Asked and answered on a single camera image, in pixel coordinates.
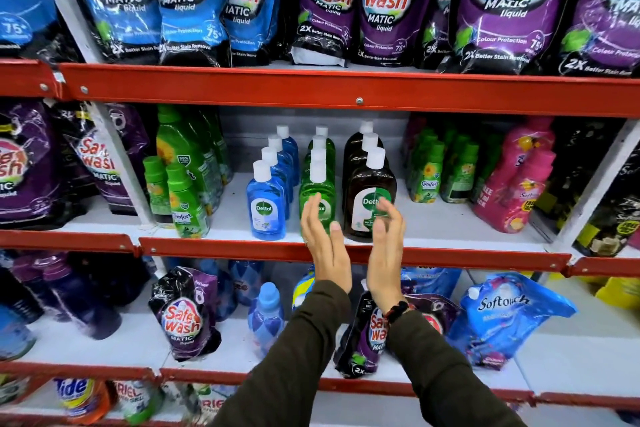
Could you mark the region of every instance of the yellow package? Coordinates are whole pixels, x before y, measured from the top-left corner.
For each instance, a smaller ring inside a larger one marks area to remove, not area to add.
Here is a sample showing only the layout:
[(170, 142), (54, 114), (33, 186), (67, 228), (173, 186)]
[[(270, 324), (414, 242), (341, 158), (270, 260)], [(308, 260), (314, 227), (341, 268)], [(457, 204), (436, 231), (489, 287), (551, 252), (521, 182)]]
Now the yellow package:
[(596, 297), (615, 307), (640, 310), (640, 278), (611, 277)]

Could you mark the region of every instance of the white bottle cap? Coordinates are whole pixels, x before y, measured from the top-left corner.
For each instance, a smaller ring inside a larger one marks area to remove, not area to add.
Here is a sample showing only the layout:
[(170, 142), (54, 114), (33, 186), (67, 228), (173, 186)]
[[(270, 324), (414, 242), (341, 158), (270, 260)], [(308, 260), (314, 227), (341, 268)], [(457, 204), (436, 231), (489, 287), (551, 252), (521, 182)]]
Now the white bottle cap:
[(276, 126), (276, 132), (280, 139), (289, 139), (289, 125)]
[(262, 160), (269, 165), (278, 164), (278, 153), (273, 147), (262, 148)]
[(381, 147), (371, 149), (367, 154), (367, 167), (369, 169), (382, 169), (385, 166), (385, 150)]
[(362, 134), (362, 150), (369, 152), (371, 149), (378, 147), (378, 134), (369, 132)]
[(311, 162), (314, 160), (319, 160), (326, 164), (326, 149), (316, 149), (315, 147), (311, 149)]
[(326, 164), (321, 160), (312, 160), (309, 167), (309, 180), (314, 183), (326, 181)]
[(276, 149), (276, 152), (282, 152), (282, 139), (276, 133), (269, 136), (269, 147)]
[(314, 143), (312, 149), (326, 149), (326, 137), (324, 135), (314, 135), (312, 142)]
[(256, 160), (253, 163), (253, 179), (257, 182), (267, 182), (271, 180), (271, 168), (263, 160)]
[(360, 124), (360, 133), (371, 133), (373, 131), (373, 120), (363, 120)]

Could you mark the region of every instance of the hand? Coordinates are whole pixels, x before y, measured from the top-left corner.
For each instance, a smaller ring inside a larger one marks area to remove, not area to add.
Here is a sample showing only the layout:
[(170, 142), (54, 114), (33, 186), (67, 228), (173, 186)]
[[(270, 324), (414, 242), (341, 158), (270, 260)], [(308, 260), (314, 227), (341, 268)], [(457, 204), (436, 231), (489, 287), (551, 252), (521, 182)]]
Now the hand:
[(332, 221), (329, 225), (330, 236), (327, 236), (318, 219), (318, 204), (321, 198), (318, 192), (305, 203), (300, 219), (302, 237), (316, 265), (316, 280), (331, 280), (344, 292), (349, 293), (351, 259), (344, 247), (344, 236), (340, 224)]
[(376, 305), (386, 314), (404, 300), (400, 288), (400, 267), (406, 223), (394, 205), (384, 197), (378, 201), (378, 209), (385, 211), (388, 218), (376, 218), (373, 222), (373, 249), (367, 267), (367, 287)]

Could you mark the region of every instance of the purple bottle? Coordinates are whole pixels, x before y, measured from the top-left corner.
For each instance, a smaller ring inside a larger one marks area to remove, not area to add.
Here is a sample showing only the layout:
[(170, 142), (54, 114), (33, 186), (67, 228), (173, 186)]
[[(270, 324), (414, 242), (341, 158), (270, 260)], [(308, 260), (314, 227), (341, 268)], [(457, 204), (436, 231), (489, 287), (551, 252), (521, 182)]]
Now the purple bottle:
[(120, 314), (105, 303), (88, 280), (67, 265), (66, 252), (40, 257), (34, 266), (42, 270), (45, 282), (83, 334), (105, 339), (120, 327)]
[(21, 255), (13, 261), (11, 273), (23, 286), (34, 295), (40, 307), (55, 321), (66, 323), (70, 321), (69, 315), (53, 293), (47, 282), (42, 278), (42, 271), (33, 267), (38, 255)]

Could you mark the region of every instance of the blue fabric softener bottle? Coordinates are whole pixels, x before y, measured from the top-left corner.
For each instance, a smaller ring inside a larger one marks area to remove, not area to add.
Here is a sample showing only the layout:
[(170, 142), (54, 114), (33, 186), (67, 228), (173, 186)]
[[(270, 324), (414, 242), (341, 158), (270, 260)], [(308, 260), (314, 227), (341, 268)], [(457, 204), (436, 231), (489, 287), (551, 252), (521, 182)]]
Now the blue fabric softener bottle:
[(247, 322), (253, 333), (256, 354), (263, 359), (285, 326), (280, 293), (273, 282), (266, 282), (260, 287), (258, 298), (249, 308)]
[(282, 149), (293, 159), (293, 186), (300, 184), (300, 156), (298, 155), (298, 144), (289, 135), (289, 125), (278, 125), (276, 127), (278, 137), (282, 139)]
[(246, 186), (251, 232), (260, 240), (280, 240), (287, 233), (286, 191), (271, 178), (271, 167), (263, 160), (253, 163), (253, 179)]
[(280, 184), (287, 190), (287, 199), (285, 199), (285, 219), (289, 219), (289, 193), (293, 193), (290, 176), (287, 175), (285, 168), (278, 162), (278, 153), (273, 147), (262, 148), (262, 160), (271, 166), (271, 177), (274, 180), (280, 180)]
[(293, 201), (293, 182), (296, 180), (294, 177), (293, 159), (288, 153), (282, 150), (282, 139), (275, 134), (269, 136), (269, 147), (276, 149), (278, 153), (278, 164), (286, 171), (289, 181), (291, 182), (288, 191), (289, 195), (287, 196), (289, 203), (291, 203)]

